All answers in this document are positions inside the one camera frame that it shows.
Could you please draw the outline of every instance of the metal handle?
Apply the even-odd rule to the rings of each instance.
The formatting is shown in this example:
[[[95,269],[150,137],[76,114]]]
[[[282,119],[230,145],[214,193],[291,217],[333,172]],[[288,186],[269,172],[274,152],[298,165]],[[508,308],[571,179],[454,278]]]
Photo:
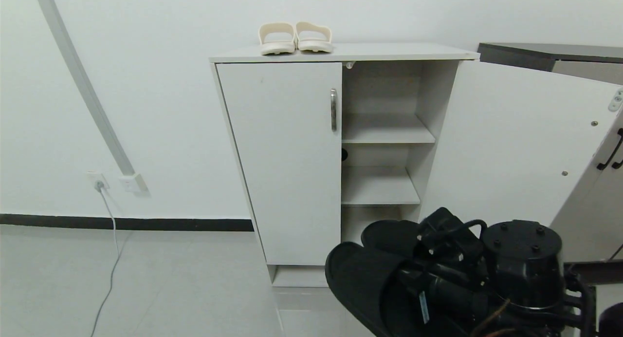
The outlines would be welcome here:
[[[612,151],[612,154],[610,155],[610,158],[608,158],[608,160],[604,163],[599,163],[597,164],[597,169],[599,170],[604,170],[608,164],[610,164],[610,162],[612,162],[612,158],[614,158],[614,155],[617,153],[617,151],[619,150],[619,148],[621,147],[621,143],[623,142],[623,128],[619,129],[619,131],[617,132],[617,134],[619,135],[619,143],[617,144],[617,146],[614,148],[614,151]],[[621,163],[614,163],[612,164],[612,167],[614,169],[618,169],[621,168],[621,166],[623,166],[623,160],[621,161]]]
[[[331,89],[331,131],[338,130],[338,91]]]

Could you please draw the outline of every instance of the black handle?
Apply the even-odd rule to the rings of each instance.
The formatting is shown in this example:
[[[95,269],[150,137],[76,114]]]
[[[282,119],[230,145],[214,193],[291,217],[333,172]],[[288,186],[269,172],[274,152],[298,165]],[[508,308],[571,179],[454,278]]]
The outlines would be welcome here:
[[[619,138],[619,143],[617,143],[617,146],[614,148],[614,151],[612,151],[612,154],[610,155],[610,158],[605,162],[605,164],[603,164],[603,163],[597,164],[597,169],[604,170],[608,166],[608,164],[610,164],[610,162],[612,162],[612,158],[614,158],[614,155],[617,153],[617,151],[621,147],[621,142],[623,142],[623,128],[620,128],[619,131],[617,132],[617,134],[620,137]],[[623,160],[621,160],[621,163],[613,163],[612,164],[612,167],[614,169],[621,168],[621,166],[623,166]]]

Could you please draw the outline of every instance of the black baseboard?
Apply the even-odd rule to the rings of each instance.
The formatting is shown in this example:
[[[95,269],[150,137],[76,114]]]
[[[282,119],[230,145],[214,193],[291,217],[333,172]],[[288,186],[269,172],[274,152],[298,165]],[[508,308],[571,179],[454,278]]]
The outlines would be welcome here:
[[[251,219],[115,219],[116,227],[119,230],[253,231]],[[0,224],[64,228],[113,228],[110,218],[20,214],[0,214]]]

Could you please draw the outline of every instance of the wall switch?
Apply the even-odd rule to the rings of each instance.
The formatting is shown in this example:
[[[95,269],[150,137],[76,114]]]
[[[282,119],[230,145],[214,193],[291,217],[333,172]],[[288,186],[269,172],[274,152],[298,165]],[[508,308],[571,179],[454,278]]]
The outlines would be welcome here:
[[[119,178],[123,190],[126,192],[143,192],[147,191],[147,186],[143,181],[143,177],[139,173],[134,175],[123,175]]]
[[[104,179],[104,174],[102,173],[87,172],[87,178],[89,178],[89,182],[91,183],[92,187],[95,187],[96,182],[101,181],[104,184],[104,188],[110,188],[109,184],[106,182],[106,179]]]

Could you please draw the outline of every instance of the cabinet top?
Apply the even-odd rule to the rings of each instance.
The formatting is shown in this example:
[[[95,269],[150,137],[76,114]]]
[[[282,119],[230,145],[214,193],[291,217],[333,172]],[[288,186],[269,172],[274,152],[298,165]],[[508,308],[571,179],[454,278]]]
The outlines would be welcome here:
[[[478,59],[480,54],[464,49],[424,42],[387,44],[333,44],[333,53],[301,53],[260,55],[259,46],[236,49],[210,57],[212,63],[251,62],[348,62],[350,60],[434,60]]]
[[[480,48],[500,49],[553,60],[623,63],[623,48],[607,46],[483,42]]]

